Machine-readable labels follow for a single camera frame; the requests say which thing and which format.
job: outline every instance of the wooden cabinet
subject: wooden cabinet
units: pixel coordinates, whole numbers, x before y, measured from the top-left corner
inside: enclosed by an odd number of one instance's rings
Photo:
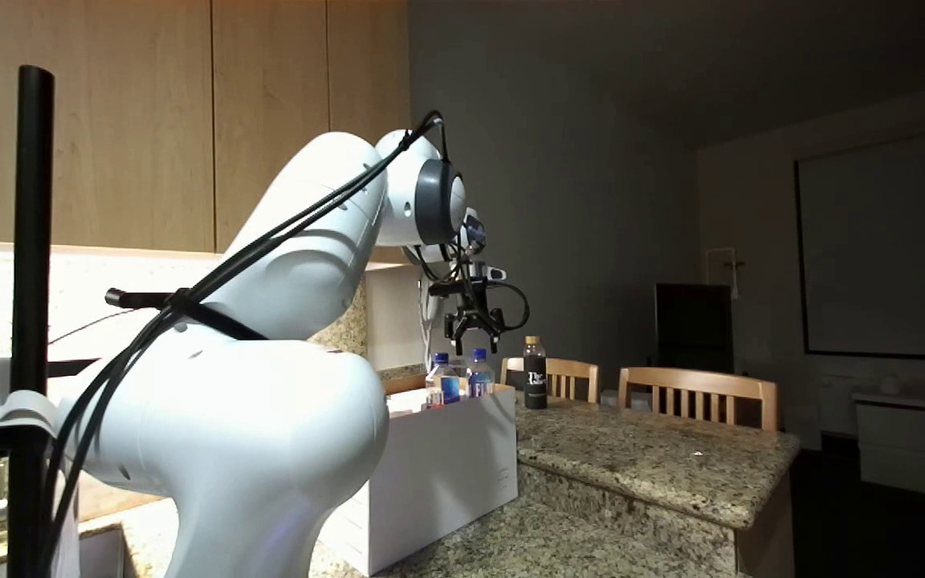
[[[212,247],[206,0],[0,0],[0,239],[21,63],[54,75],[57,243]]]
[[[0,239],[16,72],[54,75],[54,240],[221,252],[319,131],[409,125],[406,0],[0,0]]]

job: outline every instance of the wall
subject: wall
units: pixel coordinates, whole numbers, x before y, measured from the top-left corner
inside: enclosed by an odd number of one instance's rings
[[[824,432],[854,435],[853,390],[925,395],[925,363],[804,353],[793,160],[910,131],[925,131],[925,92],[696,150],[704,253],[737,247],[744,261],[740,350],[748,369],[782,383],[783,424],[809,446]]]
[[[558,356],[643,361],[649,284],[696,278],[690,147],[515,41],[492,4],[410,4],[410,102],[447,117],[490,261],[531,296],[527,332]]]

